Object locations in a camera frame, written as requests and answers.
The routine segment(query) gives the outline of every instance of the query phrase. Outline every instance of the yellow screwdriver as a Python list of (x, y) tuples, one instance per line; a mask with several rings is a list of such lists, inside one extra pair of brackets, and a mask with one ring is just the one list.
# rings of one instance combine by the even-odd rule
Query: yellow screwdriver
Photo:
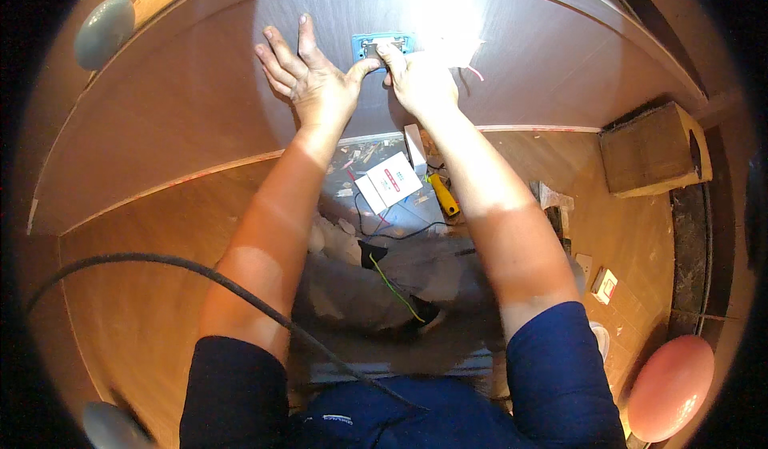
[(442, 206), (442, 210), (446, 211), (446, 214), (453, 216), (454, 214), (461, 212), (461, 210), (458, 208), (458, 204), (456, 204), (456, 200), (453, 199), (450, 191), (448, 191), (445, 185), (443, 185), (439, 175), (433, 174), (429, 176), (428, 181), (430, 184), (432, 184), (432, 187), (435, 188), (437, 201), (440, 203), (440, 206)]

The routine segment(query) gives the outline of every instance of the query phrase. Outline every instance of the small white box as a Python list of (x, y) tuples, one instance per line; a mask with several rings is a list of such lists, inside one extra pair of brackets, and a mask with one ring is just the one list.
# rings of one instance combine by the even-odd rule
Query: small white box
[(374, 214), (381, 213), (386, 209), (386, 204), (384, 204), (379, 193), (376, 192), (376, 188), (373, 187), (373, 183), (371, 182), (371, 178), (368, 177), (368, 174), (355, 180), (355, 184), (357, 184), (357, 188), (360, 189), (362, 197), (366, 198), (366, 202), (371, 207), (371, 211), (373, 211)]
[(406, 126), (406, 146), (408, 147), (408, 156), (411, 156), (413, 172), (418, 176), (427, 174), (427, 156), (424, 152), (424, 143), (422, 143), (421, 134), (418, 133), (418, 126), (415, 124)]
[(618, 283), (619, 280), (616, 279), (616, 276), (610, 269), (601, 267), (598, 276), (594, 278), (594, 283), (592, 283), (592, 295), (598, 301), (608, 305)]
[(422, 188), (422, 181), (402, 152), (373, 166), (355, 184), (376, 214)]

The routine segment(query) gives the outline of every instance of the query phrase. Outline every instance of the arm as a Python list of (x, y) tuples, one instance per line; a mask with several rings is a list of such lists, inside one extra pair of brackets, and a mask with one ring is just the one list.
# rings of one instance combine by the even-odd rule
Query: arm
[(469, 232), (511, 339), (536, 315), (578, 291), (546, 215), (520, 177), (458, 109), (453, 77), (425, 53), (379, 45), (385, 84), (435, 141), (462, 201)]
[[(256, 55), (272, 88), (291, 98), (301, 127), (254, 195), (218, 270), (290, 317), (306, 256), (322, 178), (357, 105), (363, 77), (379, 66), (366, 59), (342, 73), (317, 48), (312, 19), (299, 25), (297, 57), (276, 28)], [(200, 337), (223, 335), (267, 350), (285, 364), (286, 329), (225, 288), (211, 284), (200, 312)]]

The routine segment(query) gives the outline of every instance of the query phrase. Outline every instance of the wooden box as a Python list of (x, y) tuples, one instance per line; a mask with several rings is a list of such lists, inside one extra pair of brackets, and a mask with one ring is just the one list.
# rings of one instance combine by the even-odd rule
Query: wooden box
[(712, 180), (701, 126), (675, 102), (600, 134), (608, 190), (648, 196)]

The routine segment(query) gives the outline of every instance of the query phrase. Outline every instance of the finger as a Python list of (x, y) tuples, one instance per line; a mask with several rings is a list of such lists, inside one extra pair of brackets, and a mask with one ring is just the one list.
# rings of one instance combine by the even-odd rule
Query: finger
[(259, 57), (261, 63), (266, 67), (266, 70), (270, 72), (275, 80), (280, 81), (289, 88), (296, 85), (296, 78), (280, 66), (280, 63), (277, 62), (277, 58), (275, 58), (275, 55), (267, 46), (264, 44), (257, 44), (256, 56)]
[(392, 74), (395, 80), (406, 72), (406, 57), (402, 55), (398, 48), (389, 43), (377, 44), (376, 52), (379, 53), (381, 59), (389, 66), (389, 73)]
[(309, 69), (320, 69), (326, 62), (315, 41), (315, 23), (307, 13), (299, 17), (299, 55)]
[(287, 96), (290, 98), (291, 94), (291, 88), (287, 87), (285, 84), (281, 83), (279, 80), (272, 77), (272, 74), (270, 74), (270, 70), (266, 68), (265, 65), (261, 65), (261, 70), (264, 71), (264, 75), (266, 76), (266, 79), (270, 81), (270, 86), (280, 94), (283, 94), (283, 96)]
[(362, 79), (374, 69), (378, 69), (381, 63), (378, 59), (361, 59), (346, 73), (346, 79), (352, 84), (360, 86)]
[(290, 50), (290, 46), (288, 46), (286, 40), (283, 39), (283, 35), (277, 31), (277, 28), (274, 26), (267, 26), (264, 28), (264, 36), (266, 36), (266, 39), (270, 42), (272, 50), (275, 51), (277, 61), (283, 69), (291, 73), (296, 79), (301, 79), (306, 76), (306, 73), (309, 72), (309, 69), (306, 68), (306, 64), (304, 64), (304, 62)]

